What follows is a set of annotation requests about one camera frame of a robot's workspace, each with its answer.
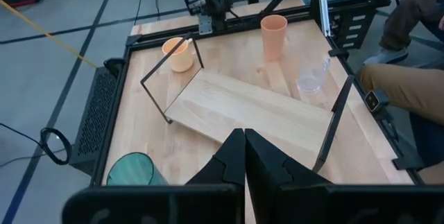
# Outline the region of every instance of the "wooden table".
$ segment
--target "wooden table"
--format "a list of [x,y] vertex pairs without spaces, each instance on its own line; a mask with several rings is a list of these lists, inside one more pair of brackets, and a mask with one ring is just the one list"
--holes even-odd
[[[266,4],[241,6],[234,11],[238,15],[251,15]],[[279,8],[300,5],[301,0],[284,0]],[[197,23],[196,17],[179,17],[135,26],[131,34],[149,34]],[[331,109],[348,76],[337,58],[331,59],[319,93],[303,94],[296,88],[300,59],[320,62],[329,58],[330,45],[314,21],[289,24],[286,39],[289,47],[286,48],[291,51],[286,51],[280,62],[266,63],[260,55],[248,55],[252,48],[262,49],[262,46],[248,45],[249,39],[260,37],[260,30],[235,34],[244,35],[245,41],[230,41],[231,35],[198,41],[206,70]],[[103,175],[104,184],[112,165],[123,155],[135,151],[149,154],[170,184],[184,184],[219,148],[215,141],[177,123],[168,125],[143,90],[141,78],[160,58],[159,48],[138,51],[131,57]],[[148,80],[149,89],[165,110],[189,79],[187,75],[174,74],[164,65]],[[353,86],[320,174],[337,184],[412,184],[406,171],[397,171],[392,165],[394,158],[395,152]]]

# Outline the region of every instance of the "leg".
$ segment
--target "leg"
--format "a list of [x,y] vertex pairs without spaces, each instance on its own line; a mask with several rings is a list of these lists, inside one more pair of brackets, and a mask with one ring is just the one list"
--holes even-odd
[[444,127],[410,112],[416,150],[426,167],[444,161]]
[[439,21],[431,22],[427,20],[422,20],[422,24],[429,30],[435,37],[437,37],[441,42],[444,42],[444,31],[438,28]]
[[436,21],[444,15],[444,8],[436,0],[401,0],[400,5],[388,16],[379,45],[382,50],[364,64],[394,63],[407,57],[410,32],[420,20]]
[[367,91],[382,89],[391,105],[444,126],[444,71],[370,64],[358,77]]

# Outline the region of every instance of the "wooden board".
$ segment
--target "wooden board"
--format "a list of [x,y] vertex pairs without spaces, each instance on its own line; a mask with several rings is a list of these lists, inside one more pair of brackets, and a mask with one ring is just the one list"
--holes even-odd
[[219,143],[235,128],[252,128],[309,169],[332,118],[327,110],[204,69],[165,114]]

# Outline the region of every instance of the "black frame rail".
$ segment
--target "black frame rail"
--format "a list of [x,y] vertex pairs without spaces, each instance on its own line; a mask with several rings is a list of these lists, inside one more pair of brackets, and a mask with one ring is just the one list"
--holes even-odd
[[[352,14],[353,12],[357,12],[357,11],[371,11],[372,12],[372,11],[376,11],[376,8],[378,8],[380,6],[386,6],[387,3],[389,3],[388,0],[383,1],[383,2],[382,2],[382,0],[334,0],[334,1],[329,2],[329,16],[330,16],[330,18],[332,18],[332,15],[333,16],[342,15],[345,13]],[[297,7],[293,7],[293,8],[276,10],[276,11],[273,11],[272,14],[282,15],[282,16],[286,17],[289,24],[297,22],[297,21],[304,21],[304,20],[309,20],[309,19],[314,19],[316,22],[319,22],[320,14],[318,14],[318,10],[311,9],[311,7],[313,7],[313,6],[319,7],[318,0],[311,0],[310,6],[297,6]],[[195,44],[196,52],[197,52],[196,40],[259,29],[260,22],[255,20],[255,19],[257,19],[258,15],[259,14],[229,19],[229,20],[227,20],[227,25],[228,25],[227,29],[225,29],[224,31],[217,31],[217,32],[213,32],[211,34],[206,34],[206,35],[199,35],[198,34],[199,33],[198,25],[193,25],[193,26],[176,28],[173,30],[160,31],[160,32],[151,33],[151,34],[147,34],[147,35],[133,35],[133,36],[128,37],[127,42],[126,42],[126,49],[125,49],[125,53],[124,53],[124,58],[122,60],[123,67],[121,68],[121,70],[119,72],[118,81],[117,81],[117,89],[116,89],[116,92],[115,92],[115,95],[113,98],[112,111],[109,115],[106,132],[103,134],[103,143],[102,143],[102,147],[101,147],[101,152],[99,153],[99,157],[97,158],[97,161],[96,161],[96,166],[94,168],[94,173],[92,175],[92,180],[90,183],[91,187],[99,187],[102,185],[106,161],[107,161],[108,153],[109,153],[109,149],[110,149],[110,143],[111,143],[113,132],[114,132],[114,127],[115,127],[115,123],[116,123],[116,119],[117,119],[117,114],[119,111],[119,106],[120,106],[121,97],[122,97],[122,93],[123,93],[123,87],[125,85],[126,76],[128,73],[131,55],[137,51],[160,47],[168,39],[170,39],[172,37],[182,37],[183,41],[185,39],[192,38],[193,43]],[[344,85],[343,89],[341,90],[341,93],[339,94],[338,100],[336,101],[336,103],[334,104],[334,107],[332,109],[332,111],[334,112],[334,115],[332,117],[332,121],[330,123],[329,129],[332,129],[332,130],[334,129],[334,132],[336,132],[335,129],[337,128],[337,124],[339,123],[339,118],[341,116],[341,111],[343,110],[343,106],[345,105],[345,101],[340,100],[341,98],[343,98],[343,95],[346,94],[346,97],[347,97],[348,91],[350,91],[352,84],[354,84],[355,87],[358,89],[362,98],[364,98],[365,94],[364,94],[364,90],[362,89],[362,87],[359,84],[359,82],[357,81],[357,79],[353,78],[354,72],[353,72],[353,70],[351,70],[349,64],[346,62],[346,60],[348,58],[348,52],[345,51],[344,49],[342,49],[342,46],[338,46],[333,37],[326,37],[326,40],[330,44],[330,46],[332,47],[331,52],[334,53],[334,55],[331,55],[331,56],[336,56],[339,59],[340,63],[343,65],[343,68],[345,69],[347,74],[351,75],[346,80],[345,85]],[[170,53],[168,53],[168,54],[171,55],[171,53],[173,53],[174,51],[175,51],[175,49],[172,49],[170,51]],[[169,56],[166,55],[161,60],[160,63],[165,62],[165,60],[168,57]],[[158,105],[156,105],[156,107],[162,113],[162,115],[164,116],[164,119],[167,122],[169,122],[170,120],[165,117],[165,115],[163,114],[161,109],[158,107]],[[385,126],[380,121],[378,121],[377,123],[380,126],[380,128],[381,128],[382,132],[384,133],[384,135],[386,136],[386,138],[388,139],[388,142],[392,146],[396,155],[398,157],[403,157],[404,154],[402,154],[402,151],[399,148],[399,146],[396,144],[396,141],[393,140],[393,138],[391,137],[388,127]],[[326,135],[323,146],[321,147],[321,151],[318,155],[319,162],[317,162],[315,164],[315,167],[313,168],[314,171],[319,170],[319,168],[322,167],[322,165],[325,163],[325,160],[326,160],[327,154],[328,154],[328,150],[330,149],[330,146],[332,145],[333,137],[334,137],[334,135]],[[421,178],[419,177],[419,175],[416,173],[415,170],[408,169],[407,172],[410,175],[411,179],[413,180],[413,183],[423,184],[423,181],[421,180]]]

